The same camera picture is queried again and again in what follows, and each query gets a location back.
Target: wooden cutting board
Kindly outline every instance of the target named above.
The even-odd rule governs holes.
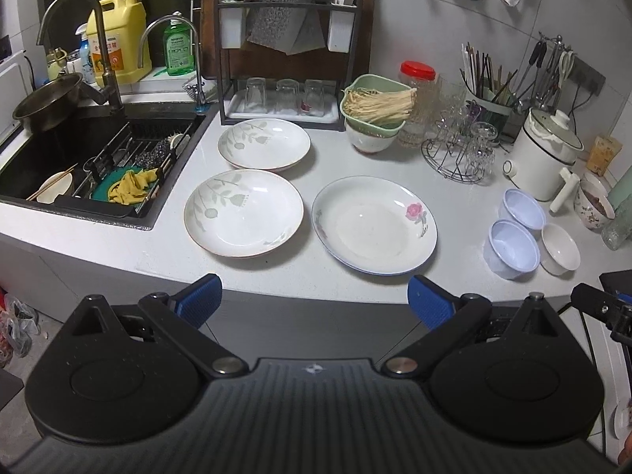
[[[205,77],[217,75],[213,5],[214,0],[201,0],[201,68]],[[353,66],[354,79],[361,74],[369,72],[374,9],[375,0],[363,0],[358,46]],[[326,34],[329,29],[329,12],[319,13],[325,43],[327,43]],[[346,53],[330,52],[326,48],[298,53],[297,55],[286,55],[285,53],[246,41],[240,50],[222,50],[222,70],[224,71],[225,79],[260,76],[277,80],[281,78],[293,78],[299,81],[309,78],[344,80],[347,56]]]

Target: kitchen faucet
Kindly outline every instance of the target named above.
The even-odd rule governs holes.
[[[187,25],[194,34],[194,58],[195,58],[195,75],[197,76],[197,97],[195,100],[196,110],[204,110],[206,106],[206,97],[204,96],[203,84],[201,81],[201,73],[200,73],[200,38],[198,36],[197,30],[195,29],[195,25],[191,23],[187,18],[182,17],[181,15],[171,14],[159,17],[153,23],[151,23],[143,34],[140,36],[140,42],[138,43],[138,69],[143,67],[143,45],[147,40],[147,36],[149,33],[160,23],[164,23],[165,21],[170,21],[174,19],[175,21],[179,21]]]
[[[46,12],[44,12],[42,24],[40,25],[40,30],[37,34],[37,45],[42,45],[43,35],[50,24],[53,14],[61,5],[62,1],[63,0],[55,0],[49,5]],[[120,110],[122,109],[121,93],[119,92],[118,83],[116,81],[116,73],[112,69],[110,57],[107,53],[107,38],[105,37],[105,27],[103,26],[103,10],[101,9],[101,4],[98,0],[87,1],[94,9],[94,16],[96,19],[99,50],[101,51],[101,58],[103,59],[103,88],[98,90],[86,82],[82,82],[81,92],[93,100],[97,105],[104,105],[106,102],[109,102],[111,110]]]

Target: deep plate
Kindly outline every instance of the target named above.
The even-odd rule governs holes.
[[[303,201],[279,175],[255,169],[217,174],[191,194],[184,225],[202,248],[244,258],[285,243],[303,220]]]
[[[310,150],[309,135],[282,119],[250,119],[226,129],[217,142],[223,158],[235,167],[283,171]]]
[[[437,245],[435,220],[421,199],[371,176],[342,178],[321,190],[312,226],[334,257],[369,274],[412,271]]]

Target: rice cooker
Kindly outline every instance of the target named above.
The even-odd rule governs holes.
[[[569,128],[569,117],[532,109],[514,143],[510,159],[502,170],[514,184],[538,201],[550,201],[557,212],[579,184],[570,169],[584,150],[579,137]]]

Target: white countertop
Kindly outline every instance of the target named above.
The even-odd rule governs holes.
[[[433,171],[419,151],[393,145],[364,156],[351,147],[344,133],[322,130],[308,130],[312,139],[309,154],[282,173],[305,203],[305,217],[296,235],[277,250],[256,258],[214,256],[189,237],[182,213],[187,198],[201,182],[231,169],[217,151],[223,129],[218,115],[192,153],[151,231],[0,204],[0,234],[97,264],[181,282],[214,272],[226,290],[240,293],[405,304],[410,275],[372,276],[342,265],[321,245],[310,224],[312,202],[321,188],[342,177],[371,175],[404,185],[429,207],[437,222],[437,248],[416,273],[453,294],[478,293],[492,301],[519,301],[530,291],[543,292],[549,298],[568,296],[581,282],[600,287],[598,276],[602,272],[632,269],[630,241],[620,250],[610,251],[598,233],[584,228],[571,200],[559,216],[549,217],[577,242],[581,267],[563,278],[549,275],[542,267],[518,281],[499,278],[487,267],[482,245],[497,218],[502,194],[511,186],[509,181],[496,175],[488,186],[462,185]],[[13,149],[14,145],[9,145],[1,156],[6,158]],[[506,154],[502,150],[496,154],[500,173]]]

